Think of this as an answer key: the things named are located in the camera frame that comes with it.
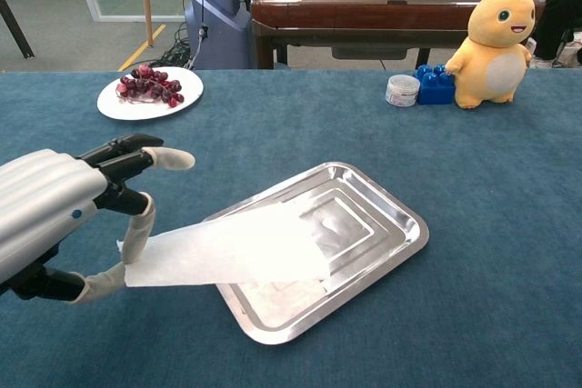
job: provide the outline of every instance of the yellow plush toy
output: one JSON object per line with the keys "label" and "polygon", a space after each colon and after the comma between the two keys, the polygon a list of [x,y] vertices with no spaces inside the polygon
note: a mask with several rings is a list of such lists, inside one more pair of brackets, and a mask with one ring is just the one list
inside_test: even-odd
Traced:
{"label": "yellow plush toy", "polygon": [[531,54],[519,42],[534,29],[533,0],[481,0],[469,18],[468,37],[445,65],[455,75],[455,100],[475,108],[484,100],[513,101]]}

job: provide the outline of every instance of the stainless steel tray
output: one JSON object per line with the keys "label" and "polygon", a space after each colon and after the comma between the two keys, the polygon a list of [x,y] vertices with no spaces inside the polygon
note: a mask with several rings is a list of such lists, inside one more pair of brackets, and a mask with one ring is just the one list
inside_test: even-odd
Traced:
{"label": "stainless steel tray", "polygon": [[293,202],[316,229],[330,278],[292,284],[221,284],[243,331],[264,344],[285,343],[419,251],[428,228],[417,214],[354,166],[325,163],[207,219]]}

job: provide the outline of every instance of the stuffed toy eye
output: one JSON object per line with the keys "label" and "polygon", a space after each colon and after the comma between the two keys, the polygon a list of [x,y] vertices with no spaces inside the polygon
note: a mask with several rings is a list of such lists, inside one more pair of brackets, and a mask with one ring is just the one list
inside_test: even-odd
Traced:
{"label": "stuffed toy eye", "polygon": [[507,11],[506,9],[504,9],[503,11],[501,11],[499,13],[499,21],[500,22],[505,22],[510,16],[509,11]]}

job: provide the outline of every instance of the person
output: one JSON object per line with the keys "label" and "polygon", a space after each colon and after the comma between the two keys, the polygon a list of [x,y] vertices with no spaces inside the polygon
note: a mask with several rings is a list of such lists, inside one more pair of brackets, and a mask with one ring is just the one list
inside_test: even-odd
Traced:
{"label": "person", "polygon": [[546,0],[546,8],[532,35],[537,46],[530,66],[551,67],[562,34],[576,20],[582,20],[582,0]]}

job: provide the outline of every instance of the robotic hand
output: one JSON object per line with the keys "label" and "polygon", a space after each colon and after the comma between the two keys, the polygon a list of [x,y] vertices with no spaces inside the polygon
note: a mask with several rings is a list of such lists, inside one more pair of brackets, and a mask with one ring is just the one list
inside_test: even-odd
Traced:
{"label": "robotic hand", "polygon": [[[141,254],[156,218],[152,197],[125,181],[149,166],[185,170],[195,163],[163,143],[131,134],[78,157],[45,149],[0,166],[0,294],[12,289],[22,299],[81,303],[122,288],[125,265]],[[59,243],[102,208],[132,215],[122,262],[88,277],[45,267]]]}

